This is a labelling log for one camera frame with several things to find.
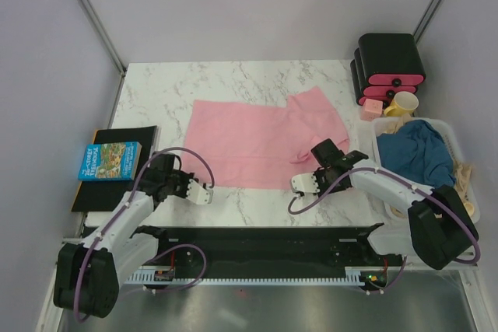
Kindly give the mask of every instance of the gray wall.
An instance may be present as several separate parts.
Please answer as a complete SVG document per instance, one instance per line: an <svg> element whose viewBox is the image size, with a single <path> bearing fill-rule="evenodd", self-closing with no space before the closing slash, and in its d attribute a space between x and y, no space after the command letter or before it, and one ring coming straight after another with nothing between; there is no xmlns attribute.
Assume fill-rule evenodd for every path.
<svg viewBox="0 0 498 332"><path fill-rule="evenodd" d="M498 0L445 0L419 45L420 113L450 123L481 209L481 267L498 306Z"/></svg>
<svg viewBox="0 0 498 332"><path fill-rule="evenodd" d="M32 331L119 77L76 0L0 0L0 320Z"/></svg>
<svg viewBox="0 0 498 332"><path fill-rule="evenodd" d="M430 0L91 0L125 64L352 58L367 31L411 33Z"/></svg>

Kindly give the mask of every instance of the white laundry basket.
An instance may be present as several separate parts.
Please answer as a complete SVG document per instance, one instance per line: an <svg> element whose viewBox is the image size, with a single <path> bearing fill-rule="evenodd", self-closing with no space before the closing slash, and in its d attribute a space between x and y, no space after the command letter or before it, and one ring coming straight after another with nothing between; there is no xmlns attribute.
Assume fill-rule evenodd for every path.
<svg viewBox="0 0 498 332"><path fill-rule="evenodd" d="M377 136L383 134L388 125L395 123L398 121L398 117L386 117L386 118L376 118L372 121L372 142L373 142L373 154L375 157L375 161L381 163L381 156L379 154L379 146L377 144ZM429 122L429 124L438 131L443 137L444 143L448 148L448 152L451 154L453 159L464 162L464 157L461 153L460 147L458 146L457 139L454 136L453 129L449 124L440 120L431 120L429 118L416 118L417 120L424 120ZM476 223L481 218L481 212L479 210L479 206L475 201L474 191L472 190L472 185L468 185L467 189L467 200L474 205L474 214L471 217L471 220ZM386 208L387 214L396 221L406 221L406 218L401 218L395 215L391 207L389 205L384 204Z"/></svg>

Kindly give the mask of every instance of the blue cloth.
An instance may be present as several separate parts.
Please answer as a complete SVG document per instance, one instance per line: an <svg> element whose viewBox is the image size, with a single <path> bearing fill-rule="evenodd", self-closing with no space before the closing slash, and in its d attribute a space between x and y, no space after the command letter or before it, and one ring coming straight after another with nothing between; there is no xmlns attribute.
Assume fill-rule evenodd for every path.
<svg viewBox="0 0 498 332"><path fill-rule="evenodd" d="M440 133L423 120L411 121L396 134L377 137L381 164L416 183L454 186L453 160Z"/></svg>

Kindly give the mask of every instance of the cup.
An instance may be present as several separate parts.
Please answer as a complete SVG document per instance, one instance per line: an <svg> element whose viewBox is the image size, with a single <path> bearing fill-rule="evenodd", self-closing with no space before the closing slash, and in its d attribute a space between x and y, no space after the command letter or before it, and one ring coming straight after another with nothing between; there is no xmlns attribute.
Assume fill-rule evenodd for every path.
<svg viewBox="0 0 498 332"><path fill-rule="evenodd" d="M384 115L386 117L400 117L405 113L412 114L418 106L417 96L401 91L392 99L391 105L384 109Z"/></svg>

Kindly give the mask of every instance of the pink box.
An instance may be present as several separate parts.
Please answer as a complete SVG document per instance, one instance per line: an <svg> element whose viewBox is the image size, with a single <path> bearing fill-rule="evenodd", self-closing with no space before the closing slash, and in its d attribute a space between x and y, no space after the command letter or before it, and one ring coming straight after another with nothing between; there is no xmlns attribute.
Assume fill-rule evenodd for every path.
<svg viewBox="0 0 498 332"><path fill-rule="evenodd" d="M382 115L382 102L379 100L366 99L361 109L359 118L364 121L372 121Z"/></svg>

